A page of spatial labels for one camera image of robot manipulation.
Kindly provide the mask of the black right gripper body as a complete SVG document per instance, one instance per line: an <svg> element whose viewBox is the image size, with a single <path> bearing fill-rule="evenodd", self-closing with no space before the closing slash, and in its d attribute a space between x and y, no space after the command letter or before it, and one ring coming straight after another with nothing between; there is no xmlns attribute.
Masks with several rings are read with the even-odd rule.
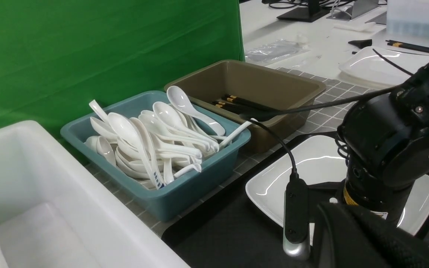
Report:
<svg viewBox="0 0 429 268"><path fill-rule="evenodd" d="M322 202L313 261L316 268L429 268L429 246L362 207Z"/></svg>

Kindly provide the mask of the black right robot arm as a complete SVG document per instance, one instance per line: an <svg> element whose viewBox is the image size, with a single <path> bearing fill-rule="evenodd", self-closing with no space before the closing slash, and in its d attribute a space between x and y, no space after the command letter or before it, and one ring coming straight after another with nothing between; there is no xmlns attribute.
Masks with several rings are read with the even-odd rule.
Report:
<svg viewBox="0 0 429 268"><path fill-rule="evenodd" d="M309 185L317 268L429 268L429 246L397 227L429 173L429 63L388 93L360 100L337 129L347 177Z"/></svg>

